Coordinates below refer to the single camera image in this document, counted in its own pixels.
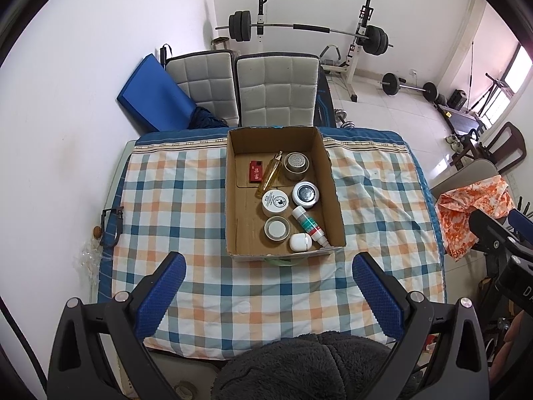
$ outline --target orange floral cloth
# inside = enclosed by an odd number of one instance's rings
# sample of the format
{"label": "orange floral cloth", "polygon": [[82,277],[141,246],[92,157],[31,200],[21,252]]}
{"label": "orange floral cloth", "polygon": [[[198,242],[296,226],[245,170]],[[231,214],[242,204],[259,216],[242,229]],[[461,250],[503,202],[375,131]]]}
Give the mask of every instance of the orange floral cloth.
{"label": "orange floral cloth", "polygon": [[497,219],[514,208],[507,188],[507,182],[501,176],[495,176],[439,197],[435,208],[444,248],[455,260],[463,257],[478,241],[468,226],[471,212],[480,209]]}

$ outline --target yellow perfume bottle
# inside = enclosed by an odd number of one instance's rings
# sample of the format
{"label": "yellow perfume bottle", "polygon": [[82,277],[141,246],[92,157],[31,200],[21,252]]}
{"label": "yellow perfume bottle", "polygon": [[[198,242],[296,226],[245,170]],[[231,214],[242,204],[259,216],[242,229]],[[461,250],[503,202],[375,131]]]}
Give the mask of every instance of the yellow perfume bottle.
{"label": "yellow perfume bottle", "polygon": [[265,192],[267,192],[274,183],[275,178],[278,176],[279,171],[281,170],[282,155],[282,151],[276,153],[276,155],[268,163],[268,166],[266,167],[266,170],[263,173],[263,179],[259,184],[258,190],[255,192],[256,197],[263,197],[265,195]]}

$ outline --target small red box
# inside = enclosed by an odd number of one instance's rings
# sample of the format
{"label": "small red box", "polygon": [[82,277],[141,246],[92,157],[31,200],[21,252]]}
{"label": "small red box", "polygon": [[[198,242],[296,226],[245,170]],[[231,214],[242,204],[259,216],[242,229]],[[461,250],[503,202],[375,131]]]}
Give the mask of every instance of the small red box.
{"label": "small red box", "polygon": [[259,183],[263,179],[263,161],[250,162],[250,183]]}

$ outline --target open cardboard box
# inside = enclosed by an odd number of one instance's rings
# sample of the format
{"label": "open cardboard box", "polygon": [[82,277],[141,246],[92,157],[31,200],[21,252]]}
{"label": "open cardboard box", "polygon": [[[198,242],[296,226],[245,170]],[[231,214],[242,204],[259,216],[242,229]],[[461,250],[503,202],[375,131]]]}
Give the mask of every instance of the open cardboard box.
{"label": "open cardboard box", "polygon": [[[265,235],[263,228],[268,218],[263,213],[261,198],[255,196],[259,184],[249,182],[250,162],[263,161],[265,172],[268,162],[280,150],[283,151],[283,159],[291,152],[303,153],[309,159],[309,169],[303,180],[314,183],[320,197],[318,203],[307,212],[326,233],[330,248],[322,248],[313,242],[310,251],[294,253],[289,247],[289,238],[283,242],[273,242]],[[295,259],[330,254],[346,246],[331,162],[318,129],[289,126],[230,130],[226,161],[226,246],[234,260]],[[282,165],[270,188],[280,189],[289,196],[289,207],[282,216],[289,220],[290,236],[304,232],[291,214],[296,207],[291,196],[296,184],[284,176]]]}

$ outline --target checkered tablecloth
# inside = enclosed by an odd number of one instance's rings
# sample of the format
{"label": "checkered tablecloth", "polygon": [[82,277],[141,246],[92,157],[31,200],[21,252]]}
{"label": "checkered tablecloth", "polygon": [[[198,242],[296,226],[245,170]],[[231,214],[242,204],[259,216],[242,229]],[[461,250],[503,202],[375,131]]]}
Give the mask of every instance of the checkered tablecloth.
{"label": "checkered tablecloth", "polygon": [[[408,291],[443,302],[440,229],[409,147],[390,132],[321,131],[345,249],[294,267],[234,262],[225,250],[226,133],[211,131],[208,140],[197,131],[149,135],[137,143],[117,190],[124,232],[102,262],[99,299],[131,291],[169,251],[179,251],[185,281],[145,345],[210,359],[308,332],[386,341],[352,278],[353,257],[362,251]],[[106,233],[114,234],[112,221]]]}

